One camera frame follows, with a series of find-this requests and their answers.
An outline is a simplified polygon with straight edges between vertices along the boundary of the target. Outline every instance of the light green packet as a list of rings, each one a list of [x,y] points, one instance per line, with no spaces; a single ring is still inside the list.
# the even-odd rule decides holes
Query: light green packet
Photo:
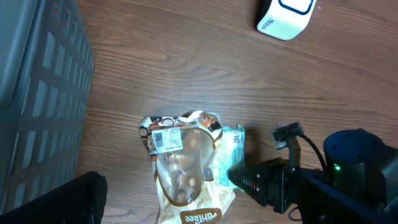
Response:
[[[217,158],[213,163],[213,177],[217,183],[238,189],[228,179],[228,171],[244,168],[244,135],[241,125],[237,129],[223,127],[223,143],[217,151]]]

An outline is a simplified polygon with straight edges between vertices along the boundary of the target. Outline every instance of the white device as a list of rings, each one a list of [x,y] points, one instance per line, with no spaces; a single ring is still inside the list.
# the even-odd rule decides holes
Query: white device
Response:
[[[293,39],[310,21],[317,0],[262,0],[257,30],[281,40]]]

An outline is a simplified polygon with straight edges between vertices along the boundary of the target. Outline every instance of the green led light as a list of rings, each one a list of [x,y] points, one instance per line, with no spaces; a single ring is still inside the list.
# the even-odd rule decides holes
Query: green led light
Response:
[[[340,171],[341,167],[337,164],[335,164],[335,170]]]

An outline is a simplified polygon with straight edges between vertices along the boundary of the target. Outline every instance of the wire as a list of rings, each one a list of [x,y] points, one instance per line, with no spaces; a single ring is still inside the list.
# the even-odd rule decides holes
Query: wire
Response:
[[[288,216],[288,218],[289,218],[290,220],[292,220],[292,221],[300,222],[300,221],[302,221],[301,218],[300,218],[300,219],[292,218],[292,212],[294,212],[294,211],[297,210],[297,209],[298,209],[298,207],[296,206],[295,208],[293,208],[293,209],[289,212],[289,214],[288,214],[287,216]]]
[[[323,179],[326,181],[326,164],[325,164],[325,161],[323,160],[323,157],[322,157],[321,152],[319,151],[318,147],[313,143],[313,141],[311,141],[310,138],[306,137],[306,135],[299,134],[298,136],[300,136],[301,138],[306,140],[309,143],[309,145],[313,148],[315,153],[317,154],[319,162],[321,163],[322,170],[323,170]]]

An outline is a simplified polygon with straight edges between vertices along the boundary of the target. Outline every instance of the brown logo label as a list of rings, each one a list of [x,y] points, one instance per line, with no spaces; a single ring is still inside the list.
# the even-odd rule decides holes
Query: brown logo label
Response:
[[[223,216],[219,208],[202,208],[180,213],[182,224],[214,224]]]

